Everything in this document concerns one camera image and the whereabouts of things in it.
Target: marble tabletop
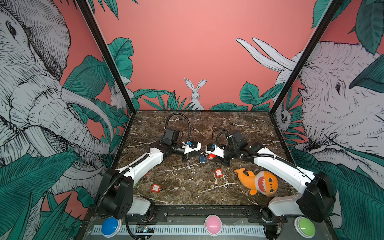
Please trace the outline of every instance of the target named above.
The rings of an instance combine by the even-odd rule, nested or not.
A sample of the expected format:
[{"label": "marble tabletop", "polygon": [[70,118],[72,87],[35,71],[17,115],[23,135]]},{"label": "marble tabletop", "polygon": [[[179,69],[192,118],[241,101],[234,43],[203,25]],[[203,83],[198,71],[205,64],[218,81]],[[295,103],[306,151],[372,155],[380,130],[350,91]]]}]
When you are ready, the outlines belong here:
[{"label": "marble tabletop", "polygon": [[[164,133],[166,118],[172,112],[138,111],[134,118],[131,130],[118,167],[123,167],[145,153],[148,144],[156,141]],[[191,123],[191,140],[202,143],[202,149],[212,139],[212,130],[224,128],[228,131],[239,130],[248,142],[258,141],[271,151],[285,158],[285,152],[277,137],[267,113],[261,112],[183,112]],[[174,126],[183,131],[180,133],[179,142],[187,138],[187,122],[181,116],[173,116],[169,126]],[[265,170],[250,162],[239,159],[231,161],[231,166],[226,167],[219,162],[208,160],[200,163],[198,157],[193,157],[188,162],[182,162],[181,156],[172,155],[151,169],[135,186],[134,194],[152,199],[155,204],[173,205],[252,205],[265,204],[273,196],[288,196],[297,194],[297,191],[287,182],[278,177],[279,186],[275,195],[264,196],[261,193],[250,195],[249,189],[244,187],[234,172],[235,169],[245,168],[255,174]],[[214,170],[221,168],[224,176],[216,178]],[[161,185],[159,193],[151,192],[153,184]]]}]

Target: orange plush toy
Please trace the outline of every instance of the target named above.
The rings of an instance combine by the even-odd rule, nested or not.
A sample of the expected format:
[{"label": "orange plush toy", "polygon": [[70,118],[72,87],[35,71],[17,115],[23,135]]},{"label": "orange plush toy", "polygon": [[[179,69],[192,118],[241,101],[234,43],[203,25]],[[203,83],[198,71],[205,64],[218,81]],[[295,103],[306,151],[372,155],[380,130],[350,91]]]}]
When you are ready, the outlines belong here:
[{"label": "orange plush toy", "polygon": [[261,171],[256,176],[252,171],[247,171],[248,175],[244,174],[245,168],[236,169],[237,177],[240,182],[251,189],[249,194],[255,195],[257,190],[266,196],[273,195],[277,191],[277,178],[270,172]]}]

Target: mural wall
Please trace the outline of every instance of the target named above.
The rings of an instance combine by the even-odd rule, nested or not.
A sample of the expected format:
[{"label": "mural wall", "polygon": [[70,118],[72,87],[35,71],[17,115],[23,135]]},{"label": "mural wall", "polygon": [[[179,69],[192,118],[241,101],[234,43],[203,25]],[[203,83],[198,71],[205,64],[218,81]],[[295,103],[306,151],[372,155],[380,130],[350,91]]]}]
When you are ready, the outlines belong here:
[{"label": "mural wall", "polygon": [[72,239],[117,152],[126,104],[73,1],[0,0],[0,63],[0,239]]},{"label": "mural wall", "polygon": [[296,164],[330,176],[339,239],[382,239],[384,3],[342,7],[275,117]]},{"label": "mural wall", "polygon": [[132,41],[136,109],[269,111],[314,30],[315,0],[88,1],[107,43]]}]

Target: white vent grille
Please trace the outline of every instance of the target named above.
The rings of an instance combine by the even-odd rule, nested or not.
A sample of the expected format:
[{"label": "white vent grille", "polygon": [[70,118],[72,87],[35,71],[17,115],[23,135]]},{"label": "white vent grille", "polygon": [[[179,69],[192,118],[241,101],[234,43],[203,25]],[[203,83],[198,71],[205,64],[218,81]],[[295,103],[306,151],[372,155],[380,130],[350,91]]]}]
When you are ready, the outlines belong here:
[{"label": "white vent grille", "polygon": [[[100,235],[102,225],[94,225],[92,235]],[[208,235],[204,226],[201,225],[156,225],[156,235]],[[135,226],[130,226],[131,232],[136,231]],[[118,235],[128,235],[127,228],[122,226]],[[148,233],[136,233],[136,235],[148,235]],[[220,235],[242,235],[264,237],[263,226],[223,226]]]}]

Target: red tag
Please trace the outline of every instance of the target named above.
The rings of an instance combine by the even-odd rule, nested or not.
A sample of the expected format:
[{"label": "red tag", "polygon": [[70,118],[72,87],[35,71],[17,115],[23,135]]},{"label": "red tag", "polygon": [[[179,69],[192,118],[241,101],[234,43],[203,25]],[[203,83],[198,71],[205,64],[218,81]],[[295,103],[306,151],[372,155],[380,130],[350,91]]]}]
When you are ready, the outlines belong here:
[{"label": "red tag", "polygon": [[152,186],[152,188],[151,188],[151,192],[157,192],[157,193],[159,193],[159,192],[160,192],[160,189],[161,189],[161,186],[160,186],[160,185],[153,184],[153,186]]},{"label": "red tag", "polygon": [[207,159],[208,159],[208,160],[212,160],[212,159],[214,159],[215,157],[216,157],[216,155],[214,155],[213,153],[211,153],[211,154],[208,155]]},{"label": "red tag", "polygon": [[216,177],[222,177],[223,176],[223,172],[221,171],[221,168],[215,170],[215,175],[216,175]]}]

